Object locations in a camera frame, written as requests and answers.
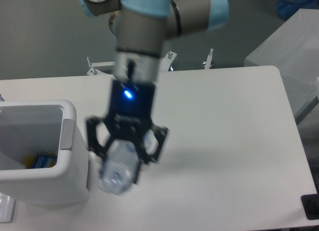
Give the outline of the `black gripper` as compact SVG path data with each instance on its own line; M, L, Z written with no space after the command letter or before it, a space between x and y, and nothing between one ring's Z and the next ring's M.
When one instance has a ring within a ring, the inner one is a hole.
M142 166L157 163L168 136L168 128L152 125L151 112L156 87L153 83L113 80L109 111L105 117L86 119L89 151L103 162L115 140L133 143L138 161L133 183L138 182ZM103 123L109 132L105 145L97 139L97 126Z

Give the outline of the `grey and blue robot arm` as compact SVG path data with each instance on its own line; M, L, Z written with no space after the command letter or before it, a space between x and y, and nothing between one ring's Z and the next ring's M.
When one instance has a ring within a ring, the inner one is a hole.
M151 115L163 42L225 24L228 0L79 0L88 16L110 14L117 38L109 109L86 122L89 147L103 159L104 186L130 185L157 162L168 128Z

